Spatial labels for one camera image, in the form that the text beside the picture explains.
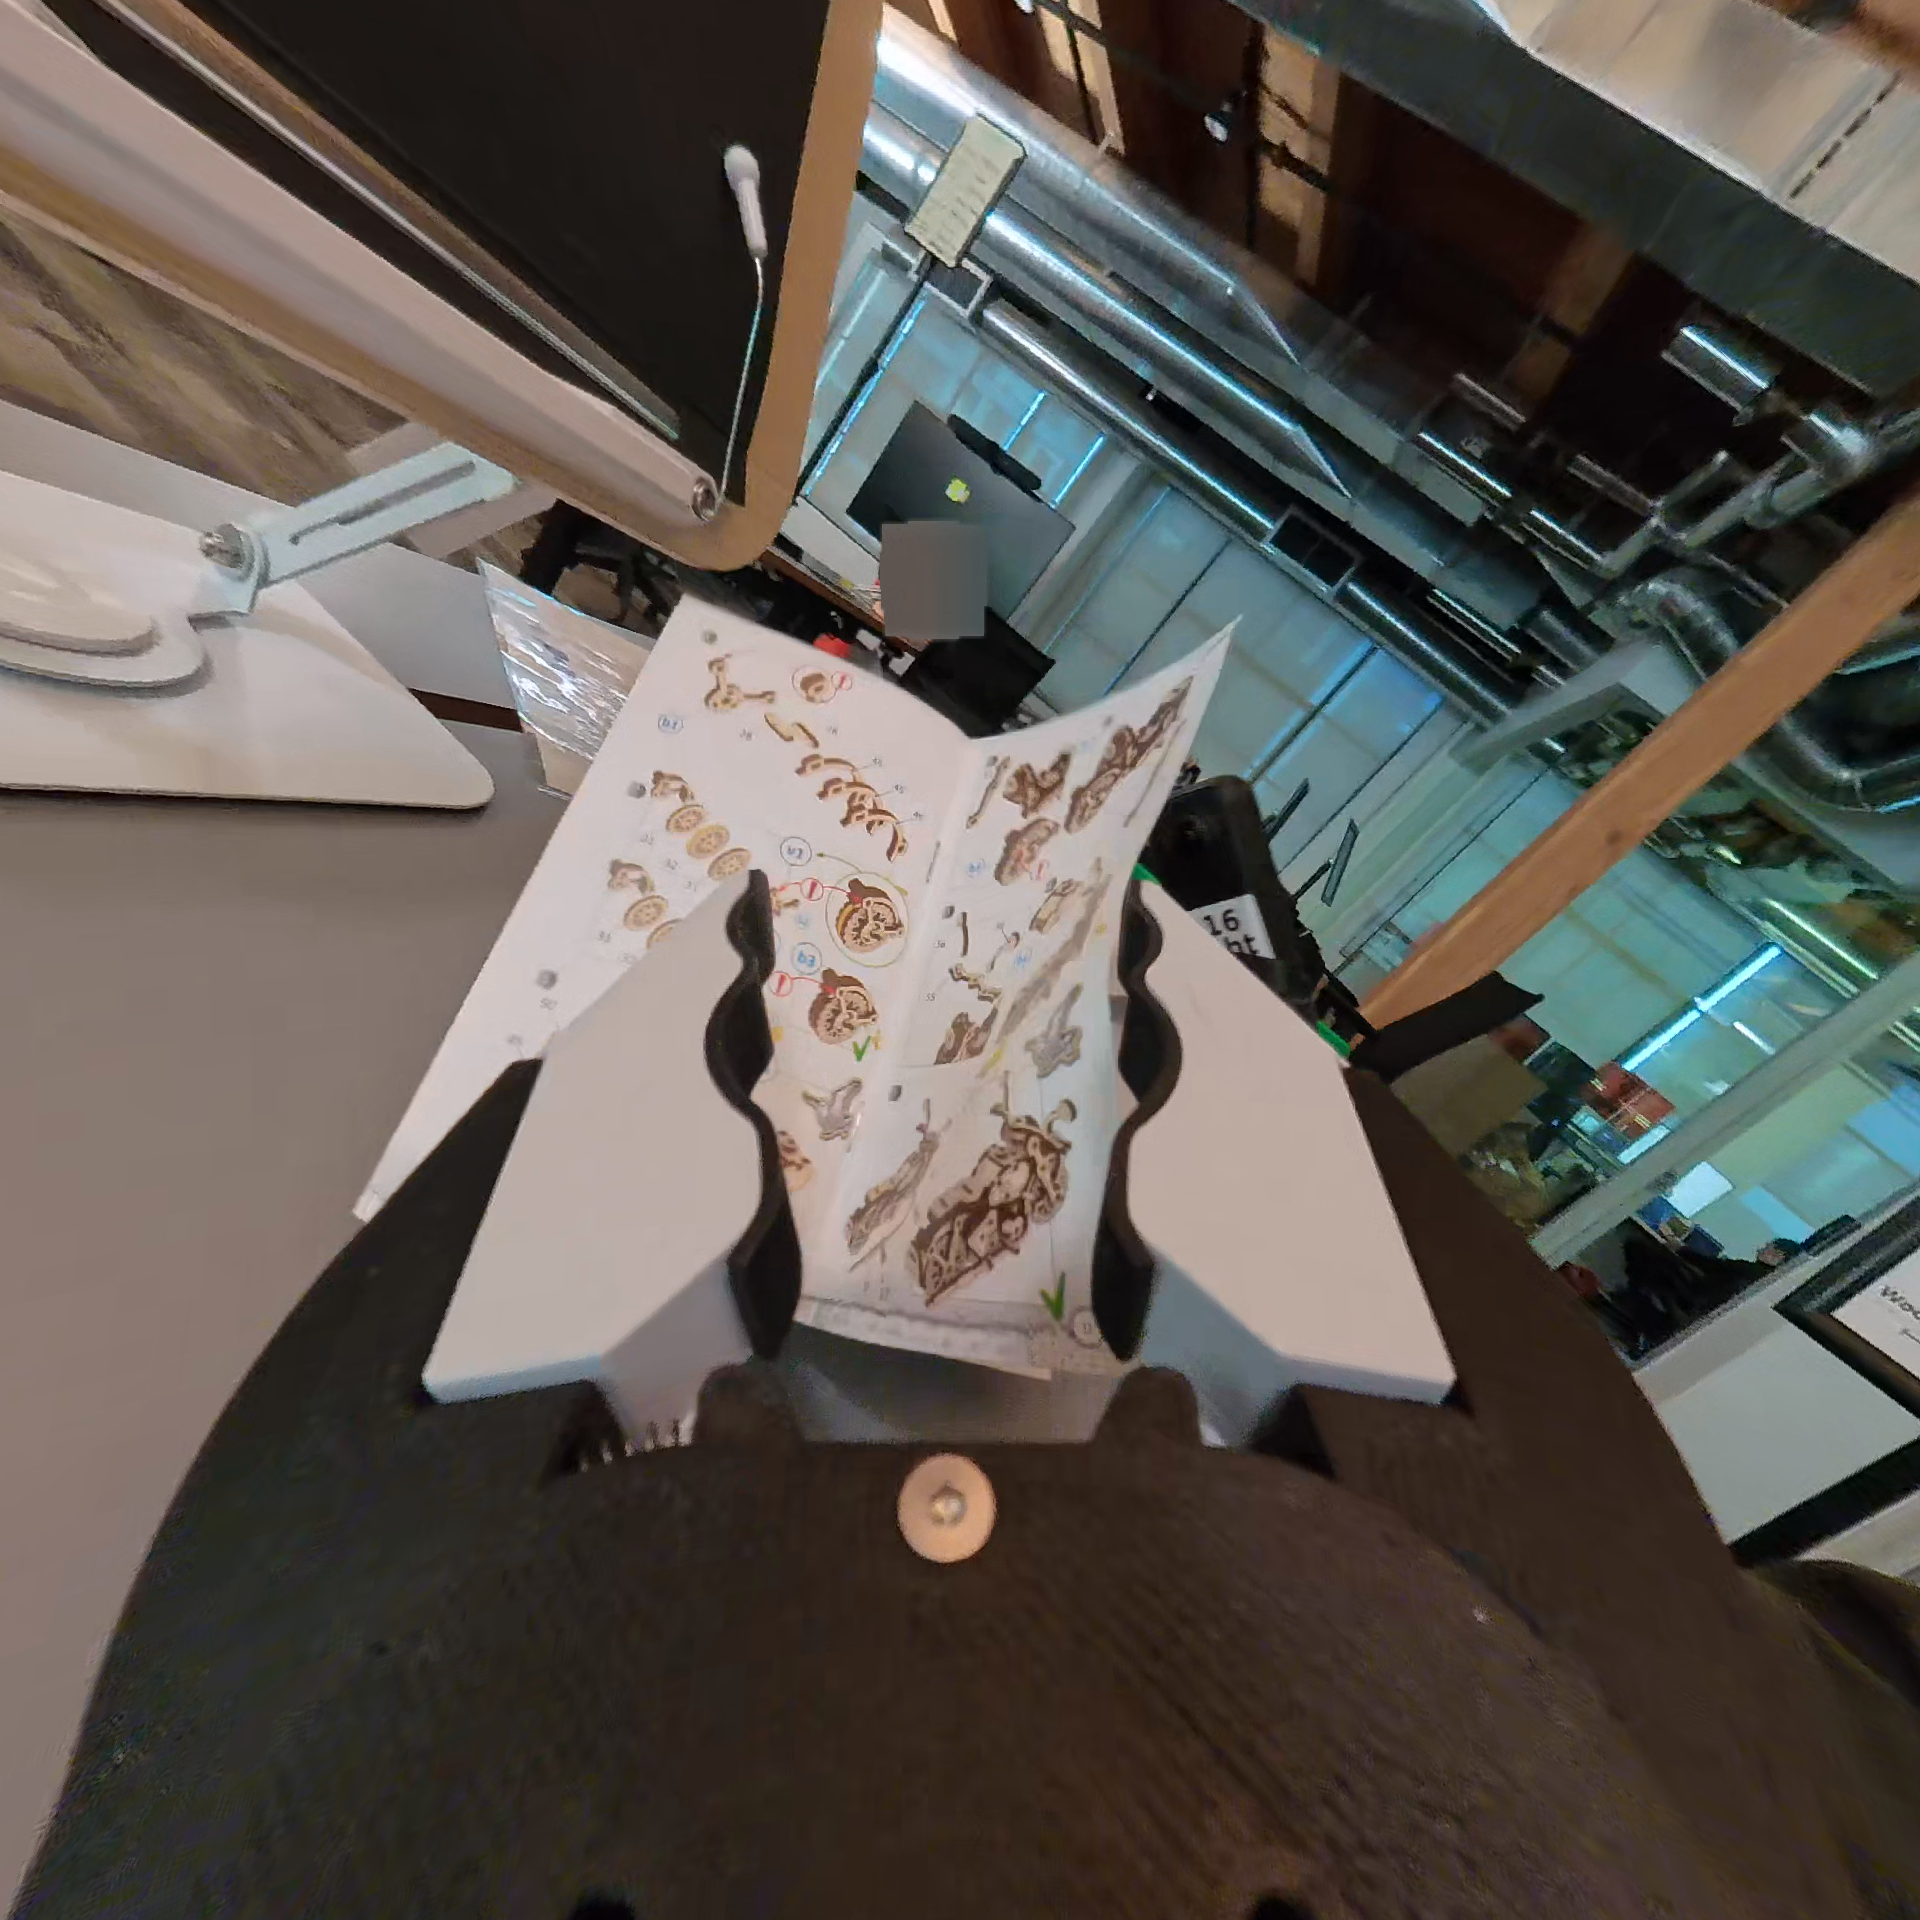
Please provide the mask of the clear plastic bag of sheets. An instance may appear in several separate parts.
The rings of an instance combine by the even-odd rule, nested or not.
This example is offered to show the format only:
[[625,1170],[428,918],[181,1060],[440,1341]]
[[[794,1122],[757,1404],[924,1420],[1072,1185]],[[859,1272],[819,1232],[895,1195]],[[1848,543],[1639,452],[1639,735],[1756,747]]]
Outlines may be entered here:
[[493,563],[479,563],[479,591],[518,735],[540,758],[540,788],[569,798],[659,637],[563,606],[557,591],[518,590]]

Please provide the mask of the white metal stand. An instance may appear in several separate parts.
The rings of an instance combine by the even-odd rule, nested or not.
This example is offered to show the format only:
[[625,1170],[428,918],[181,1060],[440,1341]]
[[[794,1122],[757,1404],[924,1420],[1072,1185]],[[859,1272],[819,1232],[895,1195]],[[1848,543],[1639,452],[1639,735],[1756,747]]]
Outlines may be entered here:
[[673,398],[455,223],[382,186],[198,9],[108,17],[362,198],[569,376],[164,112],[52,17],[10,9],[10,208],[440,425],[419,460],[202,532],[10,469],[10,795],[487,811],[493,776],[300,577],[502,500],[518,483],[608,491],[647,518],[647,543],[699,532],[725,491],[689,460]]

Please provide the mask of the white framed sign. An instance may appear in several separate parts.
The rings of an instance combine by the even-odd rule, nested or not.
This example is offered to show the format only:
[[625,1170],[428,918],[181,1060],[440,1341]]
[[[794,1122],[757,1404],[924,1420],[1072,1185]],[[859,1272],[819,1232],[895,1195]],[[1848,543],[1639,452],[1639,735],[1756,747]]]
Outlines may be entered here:
[[1920,1420],[1920,1252],[1847,1252],[1777,1300],[1814,1352]]

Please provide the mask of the silver ventilation duct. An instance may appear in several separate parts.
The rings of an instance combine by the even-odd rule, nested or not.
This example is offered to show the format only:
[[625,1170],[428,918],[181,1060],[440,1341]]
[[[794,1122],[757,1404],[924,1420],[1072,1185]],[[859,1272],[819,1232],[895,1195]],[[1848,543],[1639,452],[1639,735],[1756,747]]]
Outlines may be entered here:
[[[1415,123],[1496,137],[1496,160],[1578,213],[1622,213],[1639,260],[1695,294],[1822,355],[1848,385],[1916,384],[1916,80],[1804,32],[1777,9],[1312,9],[1340,80],[1411,95]],[[915,198],[970,132],[1023,145],[1013,194],[981,213],[981,266],[1060,305],[1087,346],[1203,385],[1303,496],[1356,507],[1356,483],[1316,452],[1348,439],[1399,469],[1431,507],[1478,500],[1607,618],[1684,630],[1674,599],[1713,591],[1744,618],[1768,591],[1713,558],[1732,532],[1777,532],[1916,452],[1916,412],[1801,412],[1786,460],[1732,491],[1701,464],[1709,518],[1671,491],[1595,551],[1537,496],[1445,439],[1437,398],[1398,385],[1312,290],[1197,225],[1167,194],[1080,145],[961,46],[883,9],[859,174]]]

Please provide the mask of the grey desk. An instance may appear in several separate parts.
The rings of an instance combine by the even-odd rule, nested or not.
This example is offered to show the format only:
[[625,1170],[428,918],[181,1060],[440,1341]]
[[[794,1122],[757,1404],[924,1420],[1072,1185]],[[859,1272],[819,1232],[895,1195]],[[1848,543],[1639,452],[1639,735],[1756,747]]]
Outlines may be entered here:
[[359,1098],[557,815],[17,824],[10,1411],[60,1404],[10,1468],[60,1529],[10,1561],[148,1524],[21,1909],[1219,1908],[1124,1673],[1118,1500],[1190,1489],[1182,1377],[1060,1452],[924,1411],[852,1452],[794,1330],[692,1422],[419,1387],[548,1041],[345,1232]]

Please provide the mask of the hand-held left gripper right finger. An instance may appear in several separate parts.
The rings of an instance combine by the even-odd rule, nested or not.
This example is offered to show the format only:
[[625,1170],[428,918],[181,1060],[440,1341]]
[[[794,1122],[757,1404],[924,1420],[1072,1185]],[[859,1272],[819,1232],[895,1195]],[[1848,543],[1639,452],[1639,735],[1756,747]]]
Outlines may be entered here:
[[1190,1377],[1214,1446],[1289,1387],[1452,1397],[1340,1050],[1156,887],[1118,908],[1118,1086],[1087,1307],[1118,1367]]

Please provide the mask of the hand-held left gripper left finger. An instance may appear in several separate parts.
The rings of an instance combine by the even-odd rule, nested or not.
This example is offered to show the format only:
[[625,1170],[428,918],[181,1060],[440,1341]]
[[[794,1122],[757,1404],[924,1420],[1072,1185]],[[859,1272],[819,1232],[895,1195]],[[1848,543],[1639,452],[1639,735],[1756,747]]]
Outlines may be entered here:
[[419,1387],[601,1387],[615,1422],[692,1422],[699,1377],[776,1353],[799,1228],[766,1075],[766,876],[728,876],[540,1050]]

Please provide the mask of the illustrated instruction booklet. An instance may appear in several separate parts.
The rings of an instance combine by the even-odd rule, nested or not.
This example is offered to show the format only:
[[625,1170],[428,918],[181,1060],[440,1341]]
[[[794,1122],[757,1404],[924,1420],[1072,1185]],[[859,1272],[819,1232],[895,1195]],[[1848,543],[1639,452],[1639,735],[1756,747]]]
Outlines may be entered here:
[[883,667],[689,599],[352,1213],[757,868],[776,943],[757,1102],[807,1257],[799,1327],[1116,1377],[1087,1252],[1124,1109],[1118,901],[1228,637],[970,737]]

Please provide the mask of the pale rectangular panel on pole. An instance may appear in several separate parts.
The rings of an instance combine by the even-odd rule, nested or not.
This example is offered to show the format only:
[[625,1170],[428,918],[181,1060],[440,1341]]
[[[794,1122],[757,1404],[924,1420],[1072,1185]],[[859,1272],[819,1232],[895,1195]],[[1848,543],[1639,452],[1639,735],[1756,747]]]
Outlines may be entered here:
[[1023,137],[999,132],[994,112],[970,112],[954,152],[934,160],[924,208],[906,213],[906,238],[934,260],[961,266],[994,223],[994,208],[1006,198],[1006,186],[1023,174]]

